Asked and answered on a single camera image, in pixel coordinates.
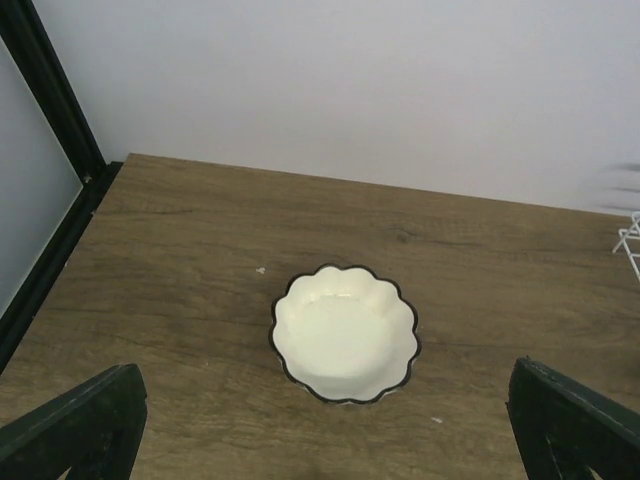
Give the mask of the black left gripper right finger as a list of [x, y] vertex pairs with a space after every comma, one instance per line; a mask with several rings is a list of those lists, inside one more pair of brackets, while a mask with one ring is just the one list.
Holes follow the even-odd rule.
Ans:
[[530, 479], [637, 479], [639, 414], [529, 357], [506, 408]]

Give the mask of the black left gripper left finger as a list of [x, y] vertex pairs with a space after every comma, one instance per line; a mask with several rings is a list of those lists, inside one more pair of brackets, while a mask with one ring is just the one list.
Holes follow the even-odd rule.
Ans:
[[128, 479], [147, 420], [139, 367], [114, 365], [1, 427], [3, 479]]

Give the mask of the white scalloped bowl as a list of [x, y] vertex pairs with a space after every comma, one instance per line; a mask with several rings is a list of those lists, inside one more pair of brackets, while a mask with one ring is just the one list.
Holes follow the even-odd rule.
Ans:
[[293, 276], [272, 302], [268, 339], [292, 383], [324, 403], [367, 405], [410, 380], [418, 326], [394, 280], [324, 264]]

